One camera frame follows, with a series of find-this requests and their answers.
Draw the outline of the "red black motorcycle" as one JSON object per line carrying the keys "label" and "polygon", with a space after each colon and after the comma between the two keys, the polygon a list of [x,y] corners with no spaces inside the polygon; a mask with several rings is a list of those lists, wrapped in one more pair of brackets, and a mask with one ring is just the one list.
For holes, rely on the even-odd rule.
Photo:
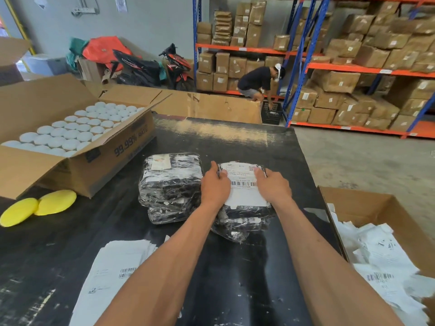
{"label": "red black motorcycle", "polygon": [[196,86],[191,73],[192,65],[184,57],[177,54],[177,47],[174,43],[171,43],[158,56],[163,59],[162,64],[167,72],[167,79],[171,89],[196,92]]}

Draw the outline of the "pile of white backing papers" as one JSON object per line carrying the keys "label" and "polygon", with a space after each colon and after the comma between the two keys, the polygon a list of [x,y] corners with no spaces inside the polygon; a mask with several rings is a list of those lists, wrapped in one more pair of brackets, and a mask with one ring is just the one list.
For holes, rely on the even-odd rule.
{"label": "pile of white backing papers", "polygon": [[435,278],[424,276],[394,237],[387,224],[339,221],[327,203],[345,255],[357,273],[394,310],[405,326],[429,326],[423,299],[435,298]]}

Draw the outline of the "open printed cardboard box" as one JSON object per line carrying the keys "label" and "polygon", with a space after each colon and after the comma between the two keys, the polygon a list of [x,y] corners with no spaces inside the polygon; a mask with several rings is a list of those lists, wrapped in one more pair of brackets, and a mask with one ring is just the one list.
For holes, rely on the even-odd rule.
{"label": "open printed cardboard box", "polygon": [[155,137],[151,109],[170,95],[167,89],[113,85],[97,98],[71,74],[0,87],[0,143],[96,102],[143,107],[71,157],[0,146],[0,197],[17,199],[35,185],[93,197]]}

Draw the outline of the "large plain cardboard box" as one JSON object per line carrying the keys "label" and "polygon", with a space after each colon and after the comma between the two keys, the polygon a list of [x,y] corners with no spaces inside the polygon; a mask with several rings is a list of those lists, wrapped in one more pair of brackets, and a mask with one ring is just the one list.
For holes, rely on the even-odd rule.
{"label": "large plain cardboard box", "polygon": [[150,107],[157,114],[262,124],[259,102],[244,98],[193,93],[117,84],[102,85],[94,81],[81,83],[97,98],[126,106]]}

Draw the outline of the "white cooler box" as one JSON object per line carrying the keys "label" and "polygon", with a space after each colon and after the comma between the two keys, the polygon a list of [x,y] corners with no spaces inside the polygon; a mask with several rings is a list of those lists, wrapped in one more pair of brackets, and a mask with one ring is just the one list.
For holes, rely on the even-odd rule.
{"label": "white cooler box", "polygon": [[42,76],[58,76],[67,74],[68,64],[66,57],[54,57],[46,54],[23,56],[23,61],[30,72]]}

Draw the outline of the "black plastic crate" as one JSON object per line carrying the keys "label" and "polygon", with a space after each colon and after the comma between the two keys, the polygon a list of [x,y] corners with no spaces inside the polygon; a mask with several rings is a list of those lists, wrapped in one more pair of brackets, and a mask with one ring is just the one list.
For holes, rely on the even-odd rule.
{"label": "black plastic crate", "polygon": [[261,108],[262,124],[279,125],[283,114],[282,104],[273,102],[271,108],[269,102],[264,100]]}

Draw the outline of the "white shipping label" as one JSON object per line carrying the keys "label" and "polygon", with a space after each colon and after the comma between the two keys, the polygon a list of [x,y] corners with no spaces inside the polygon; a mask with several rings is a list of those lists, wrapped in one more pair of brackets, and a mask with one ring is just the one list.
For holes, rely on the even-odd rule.
{"label": "white shipping label", "polygon": [[225,170],[231,181],[231,190],[225,206],[236,209],[237,207],[269,207],[270,204],[260,194],[257,184],[255,169],[260,165],[228,162],[218,164],[219,170]]}

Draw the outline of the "wide blue orange storage rack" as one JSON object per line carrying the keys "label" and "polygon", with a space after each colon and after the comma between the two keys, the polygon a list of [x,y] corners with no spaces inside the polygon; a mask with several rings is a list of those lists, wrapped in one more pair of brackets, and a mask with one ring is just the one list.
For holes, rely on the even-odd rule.
{"label": "wide blue orange storage rack", "polygon": [[[303,2],[305,0],[294,0],[292,3],[291,16],[289,20],[289,25],[291,26],[291,33],[293,34],[296,30],[295,21],[298,20],[302,13]],[[435,0],[388,0],[388,1],[397,1],[399,3],[414,3],[414,9],[410,13],[410,19],[414,19],[417,15],[419,8],[427,3],[429,5],[435,5]],[[318,35],[321,29],[321,25],[324,22],[324,18],[326,16],[326,12],[329,7],[330,0],[311,0],[307,22],[304,26],[301,43],[302,46],[305,43],[305,37],[308,36],[308,29],[311,29],[314,26],[314,34],[312,37],[312,41],[308,47],[308,52],[303,54],[302,47],[299,47],[295,56],[295,63],[293,65],[290,77],[290,83],[286,91],[283,111],[285,111],[289,104],[291,104],[290,114],[287,116],[283,113],[283,116],[286,120],[285,127],[289,128],[291,125],[301,125],[301,126],[310,126],[310,127],[318,127],[324,129],[339,129],[339,130],[350,130],[350,131],[358,131],[358,132],[372,132],[372,133],[384,133],[391,135],[399,135],[401,139],[405,139],[409,136],[411,137],[422,137],[422,138],[430,138],[435,139],[435,129],[432,129],[430,132],[428,130],[428,126],[426,126],[426,130],[422,132],[415,132],[414,128],[423,129],[423,125],[419,125],[421,118],[425,114],[425,112],[431,107],[433,103],[435,103],[435,93],[433,93],[432,97],[428,100],[428,102],[424,105],[422,111],[416,119],[411,123],[410,127],[406,129],[405,132],[396,132],[391,130],[380,131],[377,129],[367,129],[364,127],[358,126],[338,126],[338,125],[323,125],[323,124],[310,124],[307,122],[297,122],[292,121],[291,118],[296,109],[297,99],[300,96],[302,85],[305,83],[306,74],[309,69],[315,70],[334,70],[338,72],[358,72],[365,74],[375,74],[376,78],[371,85],[368,94],[372,94],[375,89],[378,87],[378,84],[381,80],[381,75],[389,75],[389,76],[409,76],[409,77],[419,77],[425,79],[434,79],[435,80],[435,72],[433,73],[423,73],[423,72],[412,72],[410,70],[386,70],[381,68],[371,68],[364,67],[359,65],[334,65],[327,63],[318,63],[312,62],[313,52],[318,40]]]}

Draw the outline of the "narrow blue orange storage rack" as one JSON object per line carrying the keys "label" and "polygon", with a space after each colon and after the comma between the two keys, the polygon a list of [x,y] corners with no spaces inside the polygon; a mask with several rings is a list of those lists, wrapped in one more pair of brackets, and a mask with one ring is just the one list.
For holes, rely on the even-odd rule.
{"label": "narrow blue orange storage rack", "polygon": [[[297,11],[302,8],[299,4],[303,4],[304,0],[293,0],[291,6],[291,13],[288,19],[287,31],[292,30],[293,21],[296,17],[299,17]],[[224,45],[213,45],[207,43],[198,43],[198,33],[197,33],[197,25],[199,22],[202,22],[202,3],[203,0],[192,0],[192,9],[193,9],[193,79],[196,80],[196,72],[198,70],[198,61],[199,54],[205,50],[211,51],[224,51],[224,52],[240,52],[244,54],[253,54],[253,55],[277,55],[284,59],[284,64],[288,64],[288,60],[290,56],[294,56],[295,52],[291,51],[291,44],[288,47],[287,51],[278,51],[271,48],[266,47],[246,47],[246,46],[224,46]]]}

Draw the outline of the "person's right hand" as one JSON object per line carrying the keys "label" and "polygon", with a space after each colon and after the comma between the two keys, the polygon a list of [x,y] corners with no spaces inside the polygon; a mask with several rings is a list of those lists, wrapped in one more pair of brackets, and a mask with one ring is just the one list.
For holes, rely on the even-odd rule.
{"label": "person's right hand", "polygon": [[284,206],[293,201],[292,191],[287,181],[280,172],[265,169],[267,179],[264,182],[257,182],[261,196],[274,208]]}

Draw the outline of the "person's left hand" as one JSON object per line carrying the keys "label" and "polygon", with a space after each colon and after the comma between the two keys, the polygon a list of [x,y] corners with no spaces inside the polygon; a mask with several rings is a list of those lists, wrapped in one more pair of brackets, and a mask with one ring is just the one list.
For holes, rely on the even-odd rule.
{"label": "person's left hand", "polygon": [[217,213],[227,201],[231,192],[231,181],[221,181],[218,177],[219,167],[211,161],[210,169],[201,180],[201,206]]}

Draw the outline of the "group of white round lids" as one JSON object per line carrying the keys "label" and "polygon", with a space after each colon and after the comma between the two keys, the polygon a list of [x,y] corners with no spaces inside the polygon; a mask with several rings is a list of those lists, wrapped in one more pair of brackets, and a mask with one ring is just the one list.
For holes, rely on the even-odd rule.
{"label": "group of white round lids", "polygon": [[69,158],[144,109],[99,101],[63,120],[25,132],[17,140],[1,142],[0,146]]}

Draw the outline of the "black parcel with label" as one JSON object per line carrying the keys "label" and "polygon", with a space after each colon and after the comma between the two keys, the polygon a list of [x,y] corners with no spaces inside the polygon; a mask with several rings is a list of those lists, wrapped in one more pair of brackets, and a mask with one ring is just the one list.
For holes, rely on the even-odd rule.
{"label": "black parcel with label", "polygon": [[236,209],[231,209],[225,205],[223,205],[223,210],[230,218],[236,218],[238,217],[250,217],[250,216],[257,216],[257,217],[267,217],[275,215],[275,211],[273,207],[237,207]]}

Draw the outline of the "stacks of small cardboard cartons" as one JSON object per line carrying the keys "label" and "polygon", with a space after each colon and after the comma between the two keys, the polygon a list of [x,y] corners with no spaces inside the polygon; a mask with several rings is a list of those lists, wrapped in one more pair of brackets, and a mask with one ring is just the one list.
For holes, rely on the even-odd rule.
{"label": "stacks of small cardboard cartons", "polygon": [[[295,8],[298,4],[299,0],[293,0],[291,14],[289,14],[288,24],[291,25],[291,21],[293,20]],[[202,21],[202,4],[203,0],[192,0],[192,10],[193,10],[193,79],[195,85],[197,84],[197,71],[198,71],[198,61],[199,54],[203,52],[203,49],[211,50],[211,51],[224,51],[224,52],[242,52],[242,53],[253,53],[256,55],[277,55],[281,58],[284,58],[284,64],[287,65],[288,59],[290,56],[295,56],[296,51],[291,51],[291,43],[289,43],[288,50],[279,51],[275,49],[271,49],[268,47],[246,47],[246,46],[229,46],[229,45],[213,45],[211,43],[198,43],[198,32],[197,26]]]}

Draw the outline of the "stacks of large cardboard cartons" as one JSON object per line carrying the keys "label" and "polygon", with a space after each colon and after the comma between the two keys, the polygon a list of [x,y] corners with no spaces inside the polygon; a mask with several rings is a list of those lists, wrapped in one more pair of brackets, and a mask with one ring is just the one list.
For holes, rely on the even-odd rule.
{"label": "stacks of large cardboard cartons", "polygon": [[[311,0],[303,2],[295,21],[292,43],[303,54],[314,34],[307,22]],[[414,3],[376,0],[330,0],[311,61],[359,65],[386,70],[435,72],[435,16],[410,19]],[[310,124],[358,126],[405,132],[435,93],[435,80],[381,75],[378,87],[368,91],[375,74],[312,70],[306,74],[292,121]],[[435,125],[420,121],[423,129]]]}

